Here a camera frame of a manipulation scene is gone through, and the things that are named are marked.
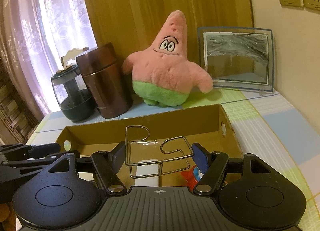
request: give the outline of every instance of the white wall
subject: white wall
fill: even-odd
[[[252,0],[255,27],[273,30],[276,90],[320,133],[320,11]]]

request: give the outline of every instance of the plush toy eye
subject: plush toy eye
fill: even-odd
[[[160,45],[160,49],[166,49],[168,44],[169,44],[169,41],[164,40]]]
[[[169,43],[169,45],[168,45],[168,47],[167,47],[167,50],[168,50],[169,52],[174,51],[174,42],[170,41],[170,43]]]

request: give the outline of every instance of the plush toy arm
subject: plush toy arm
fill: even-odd
[[[130,54],[126,60],[123,62],[122,64],[122,72],[127,75],[130,74],[133,68],[133,64],[135,62],[135,60],[137,59],[137,53],[138,52],[134,52],[132,54]]]
[[[209,93],[213,89],[211,76],[194,62],[189,62],[189,70],[193,84],[198,86],[202,93]]]

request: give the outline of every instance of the metal screw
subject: metal screw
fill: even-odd
[[[123,191],[124,187],[119,184],[115,184],[115,185],[109,186],[108,190],[111,191],[112,193],[118,193],[118,192]]]
[[[205,193],[205,192],[211,191],[211,187],[209,185],[202,184],[202,185],[197,186],[196,190],[201,193]]]

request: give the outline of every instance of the sheer white curtain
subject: sheer white curtain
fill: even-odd
[[[84,0],[44,0],[44,4],[54,54],[61,57],[73,48],[96,46]]]
[[[73,48],[96,46],[84,0],[2,0],[0,54],[9,76],[40,120],[59,110],[51,76]]]

